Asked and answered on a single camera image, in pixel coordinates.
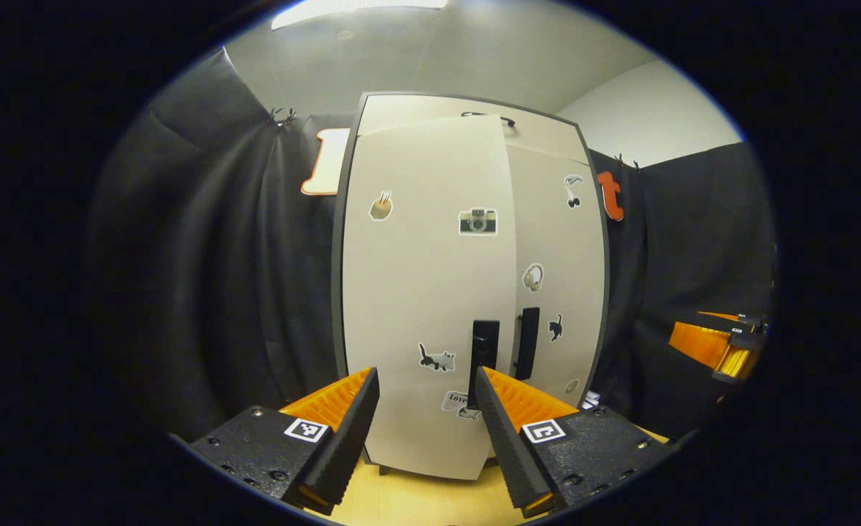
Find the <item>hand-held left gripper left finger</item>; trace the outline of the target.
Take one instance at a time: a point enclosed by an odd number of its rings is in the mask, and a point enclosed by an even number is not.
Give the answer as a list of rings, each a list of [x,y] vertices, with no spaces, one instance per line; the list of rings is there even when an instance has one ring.
[[[380,399],[365,367],[283,408],[252,405],[188,443],[211,470],[283,505],[329,516],[364,450]]]

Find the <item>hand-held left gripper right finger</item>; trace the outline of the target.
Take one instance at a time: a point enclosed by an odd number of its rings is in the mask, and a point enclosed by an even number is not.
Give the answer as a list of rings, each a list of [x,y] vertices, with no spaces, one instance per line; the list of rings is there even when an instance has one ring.
[[[576,407],[490,367],[475,370],[474,396],[526,519],[594,505],[678,451],[604,404]]]

